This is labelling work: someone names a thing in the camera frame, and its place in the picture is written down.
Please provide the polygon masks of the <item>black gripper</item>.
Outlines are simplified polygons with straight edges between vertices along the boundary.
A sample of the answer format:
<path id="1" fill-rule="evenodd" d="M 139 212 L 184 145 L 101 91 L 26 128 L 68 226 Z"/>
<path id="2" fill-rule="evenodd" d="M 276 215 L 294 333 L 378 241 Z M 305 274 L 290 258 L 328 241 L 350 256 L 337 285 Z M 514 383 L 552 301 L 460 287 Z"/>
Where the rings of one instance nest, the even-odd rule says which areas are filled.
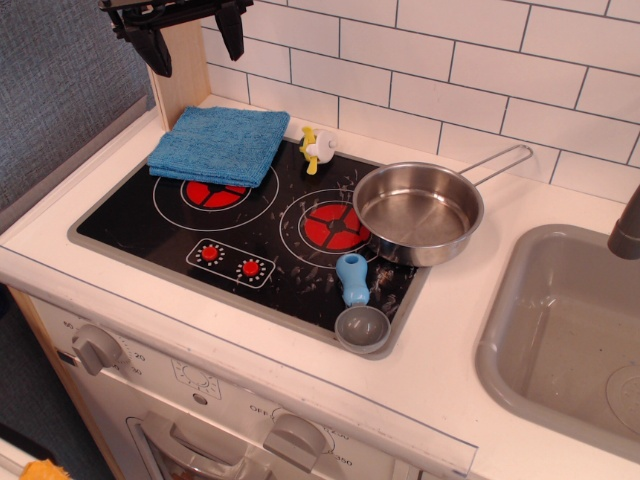
<path id="1" fill-rule="evenodd" d="M 232 61 L 244 54 L 241 15 L 254 4 L 239 1 L 99 1 L 118 39 L 127 39 L 147 66 L 162 77 L 172 76 L 171 55 L 160 30 L 215 16 Z"/>

